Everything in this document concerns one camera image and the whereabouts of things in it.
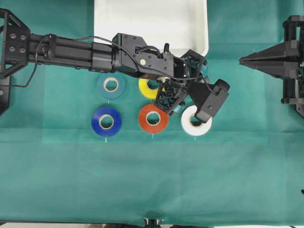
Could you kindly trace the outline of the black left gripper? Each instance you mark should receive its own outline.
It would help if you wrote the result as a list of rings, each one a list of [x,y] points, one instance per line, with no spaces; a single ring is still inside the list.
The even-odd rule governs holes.
[[[185,108],[188,88],[193,82],[209,84],[203,73],[207,69],[207,60],[193,50],[188,50],[181,57],[174,56],[170,51],[163,52],[163,59],[173,60],[173,75],[163,80],[159,86],[154,105],[168,115],[181,113]]]

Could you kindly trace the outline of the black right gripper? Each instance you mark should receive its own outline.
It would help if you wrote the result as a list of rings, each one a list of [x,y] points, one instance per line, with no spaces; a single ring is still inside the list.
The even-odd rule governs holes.
[[[284,42],[242,57],[239,63],[283,79],[283,104],[303,104],[299,84],[304,82],[304,17],[290,16],[283,28]]]

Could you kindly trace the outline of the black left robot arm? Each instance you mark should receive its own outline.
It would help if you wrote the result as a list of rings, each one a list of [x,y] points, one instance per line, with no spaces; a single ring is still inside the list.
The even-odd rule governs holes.
[[[189,96],[197,107],[195,116],[204,122],[211,116],[211,86],[202,74],[205,58],[193,50],[176,57],[165,44],[160,51],[139,36],[118,33],[112,40],[94,37],[70,39],[54,34],[36,35],[10,10],[1,9],[4,20],[0,58],[0,87],[12,88],[10,76],[32,62],[86,69],[91,72],[121,72],[135,78],[155,80],[160,84],[155,105],[172,115]]]

